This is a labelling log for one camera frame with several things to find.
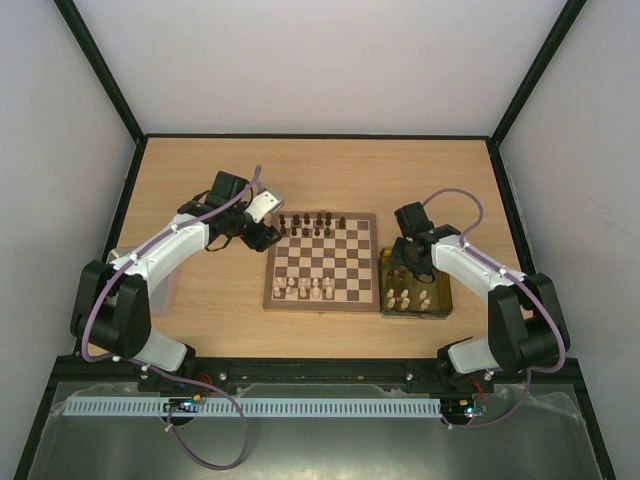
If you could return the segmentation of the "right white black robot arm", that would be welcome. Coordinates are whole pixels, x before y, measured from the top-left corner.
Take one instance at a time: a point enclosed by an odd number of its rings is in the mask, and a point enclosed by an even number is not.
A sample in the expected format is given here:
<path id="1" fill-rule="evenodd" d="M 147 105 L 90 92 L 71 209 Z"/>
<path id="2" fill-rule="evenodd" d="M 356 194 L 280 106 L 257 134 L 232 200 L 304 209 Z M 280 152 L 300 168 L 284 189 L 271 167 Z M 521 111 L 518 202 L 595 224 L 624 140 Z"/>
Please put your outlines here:
<path id="1" fill-rule="evenodd" d="M 401 235 L 391 251 L 396 267 L 419 280 L 433 281 L 439 273 L 461 282 L 487 305 L 487 334 L 440 348 L 436 379 L 455 392 L 471 374 L 555 373 L 562 369 L 570 337 L 553 281 L 538 273 L 508 268 L 471 245 L 465 234 L 428 218 L 420 202 L 394 212 Z"/>

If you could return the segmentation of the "yellow tin tray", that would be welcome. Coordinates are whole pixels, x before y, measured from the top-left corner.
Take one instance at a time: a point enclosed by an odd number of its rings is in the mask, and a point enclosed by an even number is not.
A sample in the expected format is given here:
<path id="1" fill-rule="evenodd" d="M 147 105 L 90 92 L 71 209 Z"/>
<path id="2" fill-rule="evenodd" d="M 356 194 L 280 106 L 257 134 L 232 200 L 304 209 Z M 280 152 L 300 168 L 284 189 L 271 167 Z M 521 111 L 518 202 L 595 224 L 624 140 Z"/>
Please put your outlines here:
<path id="1" fill-rule="evenodd" d="M 415 276 L 392 262 L 391 249 L 378 258 L 380 314 L 383 317 L 438 319 L 453 312 L 448 274 L 434 270 L 433 276 Z"/>

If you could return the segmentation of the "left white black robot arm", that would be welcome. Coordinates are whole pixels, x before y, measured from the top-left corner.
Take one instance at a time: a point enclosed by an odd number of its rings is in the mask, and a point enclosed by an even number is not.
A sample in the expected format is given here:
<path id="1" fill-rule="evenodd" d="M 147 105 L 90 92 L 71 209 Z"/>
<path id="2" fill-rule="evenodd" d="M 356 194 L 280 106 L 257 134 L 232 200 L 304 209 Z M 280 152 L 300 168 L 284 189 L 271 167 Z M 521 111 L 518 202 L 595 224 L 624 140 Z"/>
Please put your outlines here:
<path id="1" fill-rule="evenodd" d="M 264 252 L 282 237 L 266 224 L 282 197 L 250 180 L 219 172 L 210 189 L 178 208 L 169 223 L 141 246 L 110 262 L 92 261 L 82 270 L 70 330 L 87 362 L 128 360 L 166 372 L 178 371 L 188 345 L 152 326 L 151 296 L 191 256 L 223 237 L 239 238 Z"/>

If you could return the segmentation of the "wooden chess board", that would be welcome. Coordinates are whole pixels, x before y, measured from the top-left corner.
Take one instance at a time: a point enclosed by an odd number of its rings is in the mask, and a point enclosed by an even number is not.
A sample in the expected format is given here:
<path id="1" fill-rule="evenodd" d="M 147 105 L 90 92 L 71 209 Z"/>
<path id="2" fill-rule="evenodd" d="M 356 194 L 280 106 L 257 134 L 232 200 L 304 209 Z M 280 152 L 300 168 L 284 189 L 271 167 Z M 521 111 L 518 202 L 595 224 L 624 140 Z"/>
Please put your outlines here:
<path id="1" fill-rule="evenodd" d="M 373 213 L 282 211 L 282 239 L 268 250 L 263 308 L 377 313 L 377 219 Z"/>

